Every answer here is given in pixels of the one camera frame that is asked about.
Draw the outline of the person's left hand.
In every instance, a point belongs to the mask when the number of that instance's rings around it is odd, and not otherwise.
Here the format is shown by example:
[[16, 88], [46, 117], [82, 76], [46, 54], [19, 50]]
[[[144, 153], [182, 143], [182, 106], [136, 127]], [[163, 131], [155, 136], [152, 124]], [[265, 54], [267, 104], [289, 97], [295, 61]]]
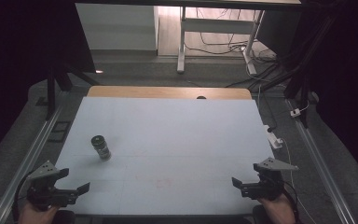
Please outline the person's left hand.
[[58, 206], [51, 206], [47, 211], [40, 211], [30, 202], [26, 202], [21, 209], [18, 224], [52, 224]]

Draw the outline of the white cabinet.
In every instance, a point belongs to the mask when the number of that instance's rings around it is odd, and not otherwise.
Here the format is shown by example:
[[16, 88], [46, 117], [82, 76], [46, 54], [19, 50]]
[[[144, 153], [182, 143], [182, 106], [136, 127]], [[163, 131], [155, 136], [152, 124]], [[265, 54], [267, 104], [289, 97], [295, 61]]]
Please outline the white cabinet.
[[76, 3], [76, 9], [90, 49], [158, 49], [158, 7]]

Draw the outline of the white table mat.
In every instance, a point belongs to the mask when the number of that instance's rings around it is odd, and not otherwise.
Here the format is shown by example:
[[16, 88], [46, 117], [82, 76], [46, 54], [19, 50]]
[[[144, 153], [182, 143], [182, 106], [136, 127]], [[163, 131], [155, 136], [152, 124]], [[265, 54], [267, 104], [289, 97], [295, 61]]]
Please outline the white table mat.
[[[102, 135], [111, 158], [91, 138]], [[238, 215], [255, 202], [231, 178], [254, 183], [272, 150], [253, 100], [86, 97], [56, 162], [63, 189], [90, 183], [81, 215]]]

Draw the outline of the aluminium floor rail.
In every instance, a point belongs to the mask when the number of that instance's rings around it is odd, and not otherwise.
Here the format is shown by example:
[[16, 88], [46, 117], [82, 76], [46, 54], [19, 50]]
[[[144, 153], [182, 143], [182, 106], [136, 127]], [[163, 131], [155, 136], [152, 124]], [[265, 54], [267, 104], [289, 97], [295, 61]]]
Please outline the aluminium floor rail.
[[341, 224], [356, 224], [356, 220], [351, 209], [348, 206], [340, 188], [338, 187], [334, 177], [332, 176], [327, 163], [324, 161], [316, 142], [313, 139], [309, 129], [306, 128], [300, 121], [299, 117], [293, 117], [294, 111], [291, 102], [285, 100], [289, 108], [289, 118], [295, 123], [297, 131], [301, 136], [305, 149], [308, 151], [309, 157], [312, 160], [313, 168], [317, 171], [320, 180], [324, 185], [324, 191], [329, 202], [334, 206]]
[[69, 97], [68, 91], [61, 91], [56, 96], [56, 109], [52, 112], [48, 120], [43, 122], [33, 143], [29, 146], [27, 153], [21, 161], [16, 173], [12, 176], [8, 187], [0, 200], [0, 224], [5, 224], [11, 212], [11, 205], [14, 201], [15, 191], [21, 182], [21, 179], [33, 169], [37, 158], [39, 157], [48, 136], [62, 112], [63, 106]]

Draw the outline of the white clip on table edge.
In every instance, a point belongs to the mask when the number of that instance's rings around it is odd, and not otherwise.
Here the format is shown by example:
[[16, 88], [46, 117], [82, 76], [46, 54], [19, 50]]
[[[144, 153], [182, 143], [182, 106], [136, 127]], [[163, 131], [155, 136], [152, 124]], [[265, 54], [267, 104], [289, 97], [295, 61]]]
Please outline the white clip on table edge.
[[281, 138], [278, 138], [268, 125], [265, 125], [264, 129], [267, 135], [267, 139], [270, 145], [272, 146], [272, 148], [273, 149], [282, 148], [283, 140]]

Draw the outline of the wooden table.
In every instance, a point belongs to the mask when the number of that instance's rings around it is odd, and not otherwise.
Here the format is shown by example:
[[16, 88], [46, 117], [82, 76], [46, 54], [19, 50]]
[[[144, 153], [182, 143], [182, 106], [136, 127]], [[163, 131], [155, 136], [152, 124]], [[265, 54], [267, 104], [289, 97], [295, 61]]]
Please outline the wooden table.
[[92, 86], [88, 97], [127, 97], [127, 98], [170, 98], [251, 100], [247, 89], [195, 88], [195, 87], [135, 87], [135, 86]]

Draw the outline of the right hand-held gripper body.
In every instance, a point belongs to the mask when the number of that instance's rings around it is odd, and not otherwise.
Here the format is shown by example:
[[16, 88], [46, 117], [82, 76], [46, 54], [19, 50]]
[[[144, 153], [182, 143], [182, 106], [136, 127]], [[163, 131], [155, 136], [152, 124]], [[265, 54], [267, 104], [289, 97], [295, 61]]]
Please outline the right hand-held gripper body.
[[297, 171], [298, 167], [273, 158], [267, 158], [260, 163], [261, 171], [258, 172], [257, 183], [242, 183], [241, 196], [252, 200], [265, 198], [275, 200], [285, 192], [282, 171]]

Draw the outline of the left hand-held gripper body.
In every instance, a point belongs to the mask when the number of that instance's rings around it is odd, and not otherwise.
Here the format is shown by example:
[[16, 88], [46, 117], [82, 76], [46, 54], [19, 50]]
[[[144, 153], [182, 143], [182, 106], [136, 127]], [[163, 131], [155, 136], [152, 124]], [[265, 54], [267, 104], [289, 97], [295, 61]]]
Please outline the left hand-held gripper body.
[[55, 187], [57, 169], [50, 161], [32, 171], [26, 180], [29, 182], [26, 199], [36, 208], [46, 211], [52, 205], [66, 207], [75, 204], [76, 189], [57, 189]]

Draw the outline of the black metal stand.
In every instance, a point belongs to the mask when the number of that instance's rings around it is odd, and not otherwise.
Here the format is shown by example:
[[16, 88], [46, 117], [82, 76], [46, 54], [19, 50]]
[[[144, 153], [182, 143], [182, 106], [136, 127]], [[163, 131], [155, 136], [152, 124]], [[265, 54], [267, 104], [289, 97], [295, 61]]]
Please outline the black metal stand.
[[73, 83], [70, 80], [68, 74], [71, 73], [76, 77], [89, 83], [91, 86], [99, 86], [100, 83], [87, 76], [84, 72], [73, 67], [69, 63], [56, 63], [51, 66], [48, 72], [48, 113], [46, 120], [50, 120], [56, 110], [56, 93], [55, 84], [58, 84], [62, 91], [70, 91], [73, 88]]
[[336, 13], [323, 14], [322, 20], [316, 25], [314, 34], [310, 36], [310, 40], [304, 41], [307, 47], [302, 47], [301, 50], [304, 55], [296, 66], [289, 70], [285, 75], [273, 79], [270, 83], [261, 86], [262, 92], [271, 89], [272, 87], [282, 84], [289, 79], [287, 87], [283, 91], [283, 96], [286, 99], [294, 99], [300, 93], [300, 106], [307, 109], [309, 106], [309, 92], [310, 92], [310, 64], [315, 58], [316, 51], [320, 48], [324, 38], [328, 34], [331, 26], [336, 20]]

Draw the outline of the black floor plate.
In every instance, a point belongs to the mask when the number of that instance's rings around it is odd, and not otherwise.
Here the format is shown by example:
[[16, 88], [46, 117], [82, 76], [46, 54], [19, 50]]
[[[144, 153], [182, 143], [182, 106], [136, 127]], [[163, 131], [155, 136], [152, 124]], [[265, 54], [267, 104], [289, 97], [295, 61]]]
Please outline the black floor plate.
[[52, 143], [63, 143], [69, 133], [70, 127], [70, 121], [57, 121], [50, 132], [48, 141]]

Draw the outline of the person's right hand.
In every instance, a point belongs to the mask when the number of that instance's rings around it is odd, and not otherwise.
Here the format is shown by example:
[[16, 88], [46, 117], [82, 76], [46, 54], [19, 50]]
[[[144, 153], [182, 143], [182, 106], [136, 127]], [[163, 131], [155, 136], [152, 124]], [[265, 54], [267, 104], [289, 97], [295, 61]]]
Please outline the person's right hand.
[[260, 198], [258, 201], [264, 206], [268, 217], [274, 224], [295, 224], [296, 218], [290, 201], [281, 194], [273, 201]]

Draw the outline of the white desk frame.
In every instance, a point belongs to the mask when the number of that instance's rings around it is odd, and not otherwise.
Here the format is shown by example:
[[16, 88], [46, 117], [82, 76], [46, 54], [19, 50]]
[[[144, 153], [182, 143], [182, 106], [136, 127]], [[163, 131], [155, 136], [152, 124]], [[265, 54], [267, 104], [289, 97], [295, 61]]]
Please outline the white desk frame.
[[250, 52], [255, 41], [263, 10], [255, 12], [255, 18], [252, 21], [231, 21], [218, 19], [195, 19], [186, 16], [186, 8], [181, 8], [180, 20], [180, 43], [178, 49], [177, 73], [185, 72], [185, 35], [186, 32], [196, 33], [218, 33], [218, 34], [234, 34], [248, 35], [249, 39], [245, 47], [241, 47], [241, 54], [246, 62], [246, 68], [250, 75], [255, 75], [255, 65], [252, 62]]

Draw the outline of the dark cylindrical jar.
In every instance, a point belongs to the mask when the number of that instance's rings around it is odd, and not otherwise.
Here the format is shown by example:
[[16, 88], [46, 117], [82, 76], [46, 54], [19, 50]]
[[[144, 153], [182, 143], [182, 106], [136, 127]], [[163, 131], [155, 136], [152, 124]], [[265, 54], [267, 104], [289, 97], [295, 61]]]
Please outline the dark cylindrical jar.
[[95, 135], [90, 141], [101, 160], [107, 161], [111, 158], [111, 152], [102, 135]]

